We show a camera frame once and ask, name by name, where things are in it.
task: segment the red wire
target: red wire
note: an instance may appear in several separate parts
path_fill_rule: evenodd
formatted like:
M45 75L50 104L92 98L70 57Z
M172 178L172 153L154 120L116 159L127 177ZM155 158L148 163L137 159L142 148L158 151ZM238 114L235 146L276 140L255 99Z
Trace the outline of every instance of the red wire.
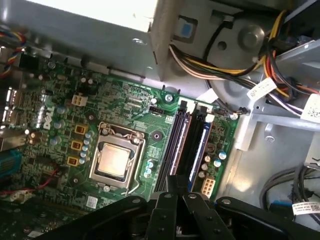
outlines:
M50 175L50 177L41 185L37 186L36 188L22 188L22 189L17 189L17 190L11 190L11 191L0 191L0 195L4 195L4 194L14 194L15 192L17 191L28 191L28 192L33 192L33 191L36 191L36 190L41 190L43 189L45 186L47 186L51 180L52 180L52 177L54 175L56 175L56 173L59 171L59 169L56 169L53 171L53 173Z

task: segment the white label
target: white label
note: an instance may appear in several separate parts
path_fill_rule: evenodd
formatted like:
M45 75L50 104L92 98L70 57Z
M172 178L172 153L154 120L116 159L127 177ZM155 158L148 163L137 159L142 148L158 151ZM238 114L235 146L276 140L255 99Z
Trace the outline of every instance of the white label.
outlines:
M269 94L272 90L275 90L277 85L272 80L271 77L267 77L262 80L256 86L248 91L246 94L251 100L257 101L260 98L263 98L265 95Z
M320 214L320 203L316 201L300 202L292 204L294 215Z
M30 238L36 238L36 237L39 237L40 235L42 235L43 233L42 232L38 232L38 231L32 231L29 233L28 237Z
M206 91L205 93L201 94L197 100L208 103L208 104L212 104L215 100L217 100L219 97L218 95L215 93L215 91L210 88L208 91Z
M310 95L300 118L320 124L320 94Z
M86 206L91 209L96 209L98 203L98 198L89 196L88 200L86 201Z

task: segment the solid capacitor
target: solid capacitor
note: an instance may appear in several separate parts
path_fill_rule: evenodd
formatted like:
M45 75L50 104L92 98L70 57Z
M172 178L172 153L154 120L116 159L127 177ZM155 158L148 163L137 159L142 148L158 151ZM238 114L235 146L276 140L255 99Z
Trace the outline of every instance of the solid capacitor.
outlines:
M218 157L219 157L221 160L225 160L225 159L227 158L227 154L225 153L225 151L220 150L220 151L218 151Z
M52 146L58 145L59 143L61 143L61 137L59 136L55 136L50 139L50 145Z
M66 125L66 123L65 123L64 120L55 121L55 122L53 123L53 127L54 127L55 129L62 129L62 128L65 127L65 125Z
M214 165L216 168L219 168L219 167L221 167L222 162L221 162L220 159L216 159L216 160L214 160L213 165Z

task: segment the blue component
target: blue component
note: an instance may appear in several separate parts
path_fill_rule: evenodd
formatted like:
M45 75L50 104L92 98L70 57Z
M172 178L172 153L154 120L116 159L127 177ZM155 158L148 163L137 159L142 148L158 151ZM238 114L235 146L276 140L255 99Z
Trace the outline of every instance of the blue component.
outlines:
M21 165L22 154L17 150L0 152L0 179L16 173Z
M199 144L198 150L196 152L195 160L193 162L192 170L191 170L191 173L190 173L190 176L189 176L189 179L188 179L188 191L189 192L192 192L192 189L193 189L194 184L195 184L196 176L197 176L199 168L200 168L200 164L201 164L201 161L202 161L203 153L204 153L204 151L206 149L206 142L207 142L207 139L208 139L209 134L210 134L210 128L211 128L211 122L206 122L204 124L204 128L203 128L200 144Z

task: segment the capacitor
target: capacitor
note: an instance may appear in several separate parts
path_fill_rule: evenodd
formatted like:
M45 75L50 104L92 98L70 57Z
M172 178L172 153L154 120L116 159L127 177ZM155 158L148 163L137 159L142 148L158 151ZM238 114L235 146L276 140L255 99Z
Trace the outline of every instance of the capacitor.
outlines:
M198 173L198 177L201 178L201 179L203 179L205 176L206 176L206 174L205 174L204 171L200 171L200 172Z
M213 165L214 165L216 168L220 168L220 167L221 167L221 164L222 164L222 162L221 162L220 159L216 159L216 160L214 160L214 162L213 162Z
M54 91L48 90L48 89L42 89L41 93L44 95L52 96L54 94Z
M65 125L66 125L66 123L65 123L64 120L55 121L55 122L53 123L53 127L54 127L55 129L62 129L62 128L65 127Z
M90 130L90 131L86 132L84 136L85 136L87 139L90 139L90 138L92 138L94 135L95 135L95 132L92 131L92 130Z
M89 149L89 147L88 147L87 145L84 145L84 146L82 147L82 151L84 151L84 152L88 151L88 149Z
M208 165L207 165L206 163L202 164L202 165L201 165L201 169L202 169L203 171L207 171L207 170L208 170Z
M152 104L152 105L155 105L156 103L157 103L157 99L156 98L151 98L151 101L150 101L150 103Z
M35 144L39 144L39 143L41 143L41 138L32 138L32 139L30 139L29 140L29 144L31 144L31 145L35 145Z
M211 157L210 156L205 156L204 157L204 161L206 162L206 163L210 163L210 161L211 161Z
M80 157L85 158L87 156L87 153L85 151L80 152Z
M85 164L86 159L84 157L79 159L79 164Z
M56 109L56 112L58 114L65 114L67 112L67 108L64 107L64 106L58 106L57 109Z
M152 171L151 171L150 168L147 168L147 169L145 170L145 173L148 174L148 175L151 174L151 172L152 172Z
M42 132L40 132L40 131L34 131L34 132L32 132L31 134L30 134L30 137L32 138L32 139L35 139L35 138L42 138L42 136L43 136L44 134L42 133Z
M84 145L89 145L89 144L90 144L90 139L85 138L85 139L83 140L83 143L84 143Z
M55 136L55 137L51 138L49 142L50 142L50 145L55 146L55 145L61 143L61 137Z
M218 157L219 157L221 160L225 160L225 159L227 158L227 154L225 153L225 151L220 150L220 151L218 151Z
M149 169L152 169L154 167L154 163L152 161L149 161L147 164L146 164L146 167L149 168Z

